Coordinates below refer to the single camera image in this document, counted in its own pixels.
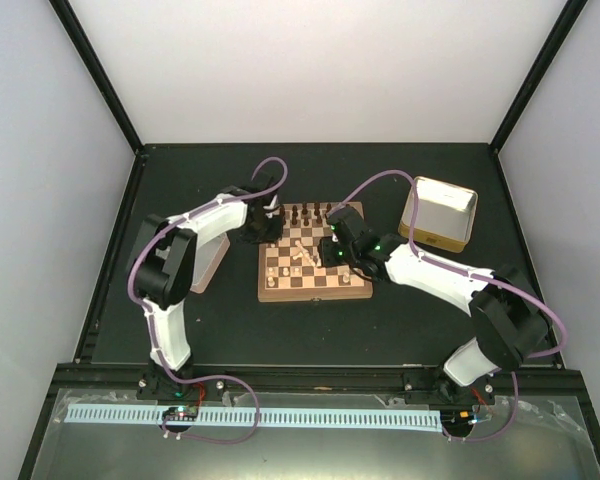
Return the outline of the gold metal tin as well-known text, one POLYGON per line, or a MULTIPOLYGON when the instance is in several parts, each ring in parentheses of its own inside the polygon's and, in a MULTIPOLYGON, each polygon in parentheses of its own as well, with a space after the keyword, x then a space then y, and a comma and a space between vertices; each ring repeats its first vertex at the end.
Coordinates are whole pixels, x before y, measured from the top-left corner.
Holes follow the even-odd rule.
POLYGON ((418 196, 414 241, 452 253, 462 252, 471 238, 478 193, 423 176, 414 181, 418 196))

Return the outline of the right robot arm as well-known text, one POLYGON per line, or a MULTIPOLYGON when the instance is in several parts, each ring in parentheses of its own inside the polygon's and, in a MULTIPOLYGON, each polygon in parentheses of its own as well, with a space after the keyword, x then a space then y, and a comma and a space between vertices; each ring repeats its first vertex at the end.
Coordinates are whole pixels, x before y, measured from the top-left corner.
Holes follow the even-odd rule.
POLYGON ((421 290, 469 317, 473 337, 441 364, 434 379, 437 396, 456 403, 476 380, 496 371, 513 372, 535 354, 533 350, 559 318, 523 289, 525 279, 514 271, 499 272, 463 265, 426 251, 397 235, 346 240, 332 234, 320 239, 319 257, 326 267, 347 265, 374 282, 421 290))

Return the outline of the row of dark chess pieces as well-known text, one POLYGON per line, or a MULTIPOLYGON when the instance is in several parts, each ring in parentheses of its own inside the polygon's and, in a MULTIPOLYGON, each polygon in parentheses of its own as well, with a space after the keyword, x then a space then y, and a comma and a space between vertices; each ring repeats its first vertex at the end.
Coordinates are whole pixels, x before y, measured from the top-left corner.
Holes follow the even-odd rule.
POLYGON ((327 216, 338 203, 302 202, 282 206, 285 227, 327 227, 327 216))

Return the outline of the small circuit board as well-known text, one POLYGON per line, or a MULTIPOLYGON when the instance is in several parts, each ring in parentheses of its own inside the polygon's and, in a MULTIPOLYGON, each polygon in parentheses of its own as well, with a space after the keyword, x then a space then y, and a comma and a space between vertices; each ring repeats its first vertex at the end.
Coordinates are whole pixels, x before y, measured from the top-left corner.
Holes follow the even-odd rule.
POLYGON ((197 406, 173 406, 162 414, 164 421, 194 421, 198 416, 197 406))

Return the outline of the pile of white chess pieces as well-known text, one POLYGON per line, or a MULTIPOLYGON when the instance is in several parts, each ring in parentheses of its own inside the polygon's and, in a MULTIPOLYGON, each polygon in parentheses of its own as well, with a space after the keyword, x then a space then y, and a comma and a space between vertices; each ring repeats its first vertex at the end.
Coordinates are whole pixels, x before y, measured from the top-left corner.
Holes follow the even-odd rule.
POLYGON ((296 254, 295 242, 291 245, 278 246, 267 252, 268 269, 276 270, 276 285, 279 289, 325 289, 325 288, 348 288, 356 286, 359 281, 355 280, 349 273, 348 268, 343 266, 324 268, 317 254, 317 248, 305 246, 312 252, 316 266, 309 265, 303 259, 294 260, 296 254))

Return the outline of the white queen chess piece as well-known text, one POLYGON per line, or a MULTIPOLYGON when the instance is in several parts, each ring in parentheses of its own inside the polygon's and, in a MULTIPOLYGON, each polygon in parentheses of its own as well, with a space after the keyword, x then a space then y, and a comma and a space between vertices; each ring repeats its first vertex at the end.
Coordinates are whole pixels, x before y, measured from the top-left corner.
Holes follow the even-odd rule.
POLYGON ((296 254, 293 256, 294 260, 300 260, 303 259, 304 261, 306 261, 309 265, 315 267, 316 263, 315 263, 315 259, 314 256, 312 254, 312 252, 310 250, 308 250, 300 240, 297 240, 295 242, 295 246, 296 246, 296 254))

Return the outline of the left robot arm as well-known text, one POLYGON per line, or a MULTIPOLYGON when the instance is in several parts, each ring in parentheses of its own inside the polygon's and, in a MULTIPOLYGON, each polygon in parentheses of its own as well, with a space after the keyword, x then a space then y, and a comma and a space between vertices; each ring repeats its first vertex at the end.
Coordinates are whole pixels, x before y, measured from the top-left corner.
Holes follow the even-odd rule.
POLYGON ((187 397, 199 382, 187 367, 192 356, 184 304, 194 284, 205 284, 228 249, 228 233, 237 230, 252 243, 280 238, 279 189, 257 168, 245 186, 229 186, 202 205, 170 217, 150 215, 142 222, 128 264, 130 300, 147 323, 151 381, 173 399, 187 397))

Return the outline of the wooden chess board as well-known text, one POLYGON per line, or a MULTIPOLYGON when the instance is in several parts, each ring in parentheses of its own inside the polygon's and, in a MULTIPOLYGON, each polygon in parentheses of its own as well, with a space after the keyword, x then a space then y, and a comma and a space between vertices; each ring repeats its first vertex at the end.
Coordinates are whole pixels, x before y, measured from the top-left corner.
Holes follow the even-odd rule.
POLYGON ((258 300, 300 302, 368 299, 372 284, 346 264, 326 267, 319 256, 322 238, 331 237, 329 202, 285 204, 281 237, 259 246, 258 300))

